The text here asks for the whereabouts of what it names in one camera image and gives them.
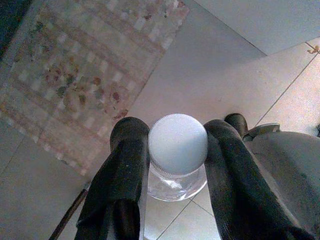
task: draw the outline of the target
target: white lid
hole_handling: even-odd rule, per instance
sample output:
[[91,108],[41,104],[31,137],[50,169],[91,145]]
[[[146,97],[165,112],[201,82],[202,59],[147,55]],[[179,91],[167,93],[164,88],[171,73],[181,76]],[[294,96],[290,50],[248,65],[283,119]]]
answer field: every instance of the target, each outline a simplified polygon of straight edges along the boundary
[[208,136],[204,126],[185,114],[171,114],[157,121],[148,138],[151,160],[163,171],[184,175],[206,160]]

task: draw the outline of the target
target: patterned rug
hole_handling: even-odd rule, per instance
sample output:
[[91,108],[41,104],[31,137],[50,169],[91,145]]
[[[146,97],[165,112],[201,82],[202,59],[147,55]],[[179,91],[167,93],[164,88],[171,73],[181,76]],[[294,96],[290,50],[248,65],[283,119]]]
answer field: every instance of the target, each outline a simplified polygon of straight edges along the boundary
[[1,89],[1,118],[85,175],[188,12],[181,0],[46,1]]

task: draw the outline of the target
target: tile floor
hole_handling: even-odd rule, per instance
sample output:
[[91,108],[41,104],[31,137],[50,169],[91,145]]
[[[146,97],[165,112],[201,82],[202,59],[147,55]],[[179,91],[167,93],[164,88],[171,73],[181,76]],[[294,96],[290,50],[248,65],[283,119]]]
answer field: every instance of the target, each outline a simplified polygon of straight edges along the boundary
[[[201,123],[232,112],[249,127],[279,122],[286,131],[316,135],[320,124],[320,38],[265,56],[217,18],[185,0],[190,14],[128,115],[148,125],[171,113]],[[10,58],[0,66],[5,79]],[[48,239],[88,180],[0,121],[0,238]],[[108,155],[101,153],[88,178]],[[80,210],[60,239],[73,239]],[[147,199],[145,239],[220,239],[208,188],[193,199]]]

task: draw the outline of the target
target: floor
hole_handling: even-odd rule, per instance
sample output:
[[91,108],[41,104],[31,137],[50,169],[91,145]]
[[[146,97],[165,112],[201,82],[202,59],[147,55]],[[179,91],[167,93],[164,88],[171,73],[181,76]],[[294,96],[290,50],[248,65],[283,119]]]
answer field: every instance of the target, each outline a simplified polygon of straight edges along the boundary
[[[128,113],[151,126],[171,113],[201,123],[240,112],[250,128],[279,122],[283,131],[316,136],[320,124],[320,38],[265,56],[192,0],[190,14]],[[0,65],[5,79],[10,62]],[[0,238],[48,239],[87,178],[0,121]],[[60,239],[73,239],[80,209]],[[180,202],[147,199],[147,240],[220,239],[208,188]]]

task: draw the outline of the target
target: rug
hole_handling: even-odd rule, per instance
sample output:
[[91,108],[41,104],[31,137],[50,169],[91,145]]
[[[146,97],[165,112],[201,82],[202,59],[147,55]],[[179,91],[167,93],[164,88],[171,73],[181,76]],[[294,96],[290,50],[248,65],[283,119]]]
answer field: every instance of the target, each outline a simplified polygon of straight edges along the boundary
[[1,89],[1,118],[85,175],[188,12],[181,0],[46,1]]

